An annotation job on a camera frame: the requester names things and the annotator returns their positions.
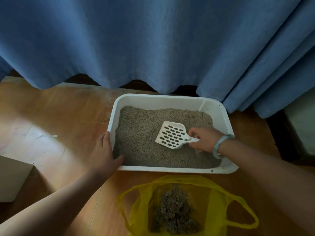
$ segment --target person's left hand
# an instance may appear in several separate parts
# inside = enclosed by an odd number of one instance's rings
[[[96,141],[90,158],[94,159],[92,171],[107,180],[124,162],[124,155],[120,155],[117,159],[113,159],[112,146],[109,139],[109,131],[102,134]]]

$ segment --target person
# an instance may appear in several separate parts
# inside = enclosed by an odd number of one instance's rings
[[[189,145],[206,152],[212,152],[223,136],[220,131],[206,127],[191,128],[188,134],[200,139]],[[123,155],[113,159],[109,135],[107,131],[97,139],[91,157],[98,161],[81,178],[3,222],[0,235],[62,235],[94,192],[124,161]],[[225,140],[218,153],[254,178],[286,215],[315,235],[314,174],[235,139]]]

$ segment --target white litter box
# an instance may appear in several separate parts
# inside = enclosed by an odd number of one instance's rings
[[[115,145],[116,128],[119,123],[120,110],[125,106],[132,106],[145,110],[157,110],[164,108],[175,108],[190,111],[200,111],[209,114],[213,120],[213,126],[224,134],[232,134],[230,120],[227,116],[225,107],[219,101],[211,98],[197,98],[169,95],[150,95],[150,94],[124,94],[116,99],[111,119],[108,124],[108,131],[111,132],[112,148]],[[229,174],[235,172],[238,166],[226,157],[222,158],[219,167],[210,169],[195,168],[171,168],[171,167],[141,167],[141,166],[121,166],[119,170],[136,171],[162,171],[162,172],[182,172],[182,173],[220,173]]]

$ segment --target clumped litter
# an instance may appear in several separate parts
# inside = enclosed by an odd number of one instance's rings
[[[184,144],[170,149],[155,142],[164,121],[191,127],[213,127],[210,115],[173,108],[144,110],[126,106],[120,111],[116,129],[114,158],[126,155],[123,165],[143,167],[204,168],[218,167],[221,159],[211,153],[199,153]]]
[[[195,234],[201,229],[198,222],[190,218],[193,207],[188,203],[188,194],[178,184],[161,194],[160,204],[151,223],[152,233],[167,231],[171,234]]]

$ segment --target white litter scoop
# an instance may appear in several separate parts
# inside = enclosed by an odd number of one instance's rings
[[[177,149],[183,144],[198,142],[199,139],[190,137],[186,133],[186,128],[181,123],[164,121],[160,132],[155,139],[156,143],[171,149]]]

